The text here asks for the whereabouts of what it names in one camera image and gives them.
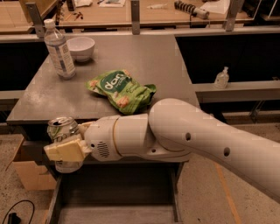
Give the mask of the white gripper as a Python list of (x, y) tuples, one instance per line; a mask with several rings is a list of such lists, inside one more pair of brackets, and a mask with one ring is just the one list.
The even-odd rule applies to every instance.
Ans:
[(83, 122), (78, 125), (84, 140), (53, 143), (44, 147), (52, 161), (82, 162), (88, 154), (98, 161), (117, 161), (122, 158), (114, 142), (114, 127), (119, 115), (106, 116), (97, 121)]

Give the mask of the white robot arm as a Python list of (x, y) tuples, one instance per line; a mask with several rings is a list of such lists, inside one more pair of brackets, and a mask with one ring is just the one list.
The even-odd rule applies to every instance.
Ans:
[(185, 162), (196, 153), (224, 166), (273, 200), (280, 198), (280, 143), (221, 122), (192, 104), (168, 98), (147, 114), (84, 122), (72, 136), (44, 147), (52, 161), (143, 158)]

